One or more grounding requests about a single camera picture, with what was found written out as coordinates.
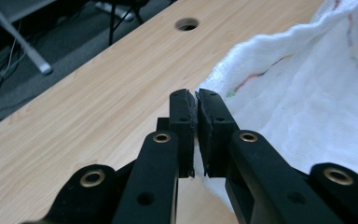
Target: white cloth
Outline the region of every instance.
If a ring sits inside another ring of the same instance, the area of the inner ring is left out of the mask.
[[[358,173],[358,0],[325,1],[308,24],[238,44],[200,87],[298,170],[333,162]],[[230,206],[224,180],[202,179]]]

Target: wooden table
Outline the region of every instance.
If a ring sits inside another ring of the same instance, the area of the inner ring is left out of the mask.
[[[321,1],[180,0],[0,123],[0,223],[39,219],[79,168],[137,157],[172,91],[194,92],[237,43],[307,22]],[[192,31],[174,28],[196,18]],[[236,223],[198,178],[178,223]]]

